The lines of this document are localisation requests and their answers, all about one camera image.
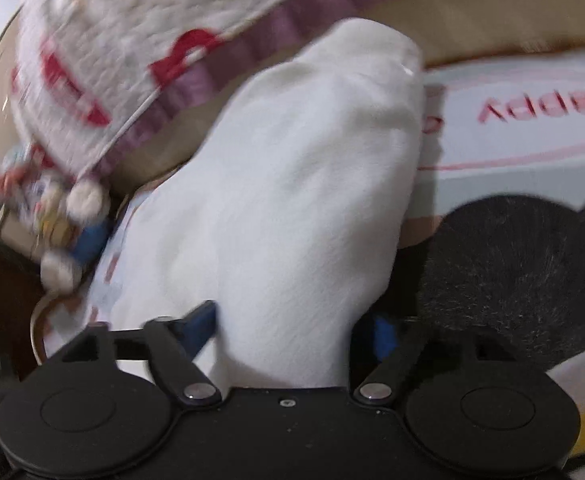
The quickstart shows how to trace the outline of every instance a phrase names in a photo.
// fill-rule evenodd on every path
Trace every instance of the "silver rivet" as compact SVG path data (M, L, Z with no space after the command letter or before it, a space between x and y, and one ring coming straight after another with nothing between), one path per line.
M184 389L184 395L188 397L188 399L194 400L204 400L208 397L212 397L215 393L217 393L217 388L212 386L212 384L207 383L191 384Z
M359 393L368 400L381 400L390 397L393 389L383 383L368 383L359 388Z

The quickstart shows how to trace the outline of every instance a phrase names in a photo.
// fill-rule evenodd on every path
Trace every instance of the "black fuzzy fabric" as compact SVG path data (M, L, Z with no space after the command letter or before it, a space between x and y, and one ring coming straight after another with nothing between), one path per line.
M585 208L495 196L450 213L433 235L419 315L490 326L550 368L585 351Z

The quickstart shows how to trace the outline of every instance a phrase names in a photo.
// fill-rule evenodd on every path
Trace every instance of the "black plastic device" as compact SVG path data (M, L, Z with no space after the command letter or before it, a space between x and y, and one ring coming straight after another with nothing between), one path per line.
M131 332L92 326L61 349L0 405L11 477L565 478L575 404L492 333L410 322L353 390L236 388L222 399L192 362L214 310ZM146 360L156 384L117 359Z

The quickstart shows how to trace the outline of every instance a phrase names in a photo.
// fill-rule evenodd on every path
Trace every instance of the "toy charm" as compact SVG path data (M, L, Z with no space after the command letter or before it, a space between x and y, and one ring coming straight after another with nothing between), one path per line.
M90 178L71 184L31 144L6 157L0 204L14 211L46 247L41 261L44 287L62 294L73 291L108 239L106 189Z

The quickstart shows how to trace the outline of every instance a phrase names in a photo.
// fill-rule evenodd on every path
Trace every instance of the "white cloth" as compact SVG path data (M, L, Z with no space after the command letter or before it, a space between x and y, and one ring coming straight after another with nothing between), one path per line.
M342 22L253 77L132 219L113 329L217 300L198 363L220 388L347 384L352 326L393 267L422 112L417 47L375 22Z

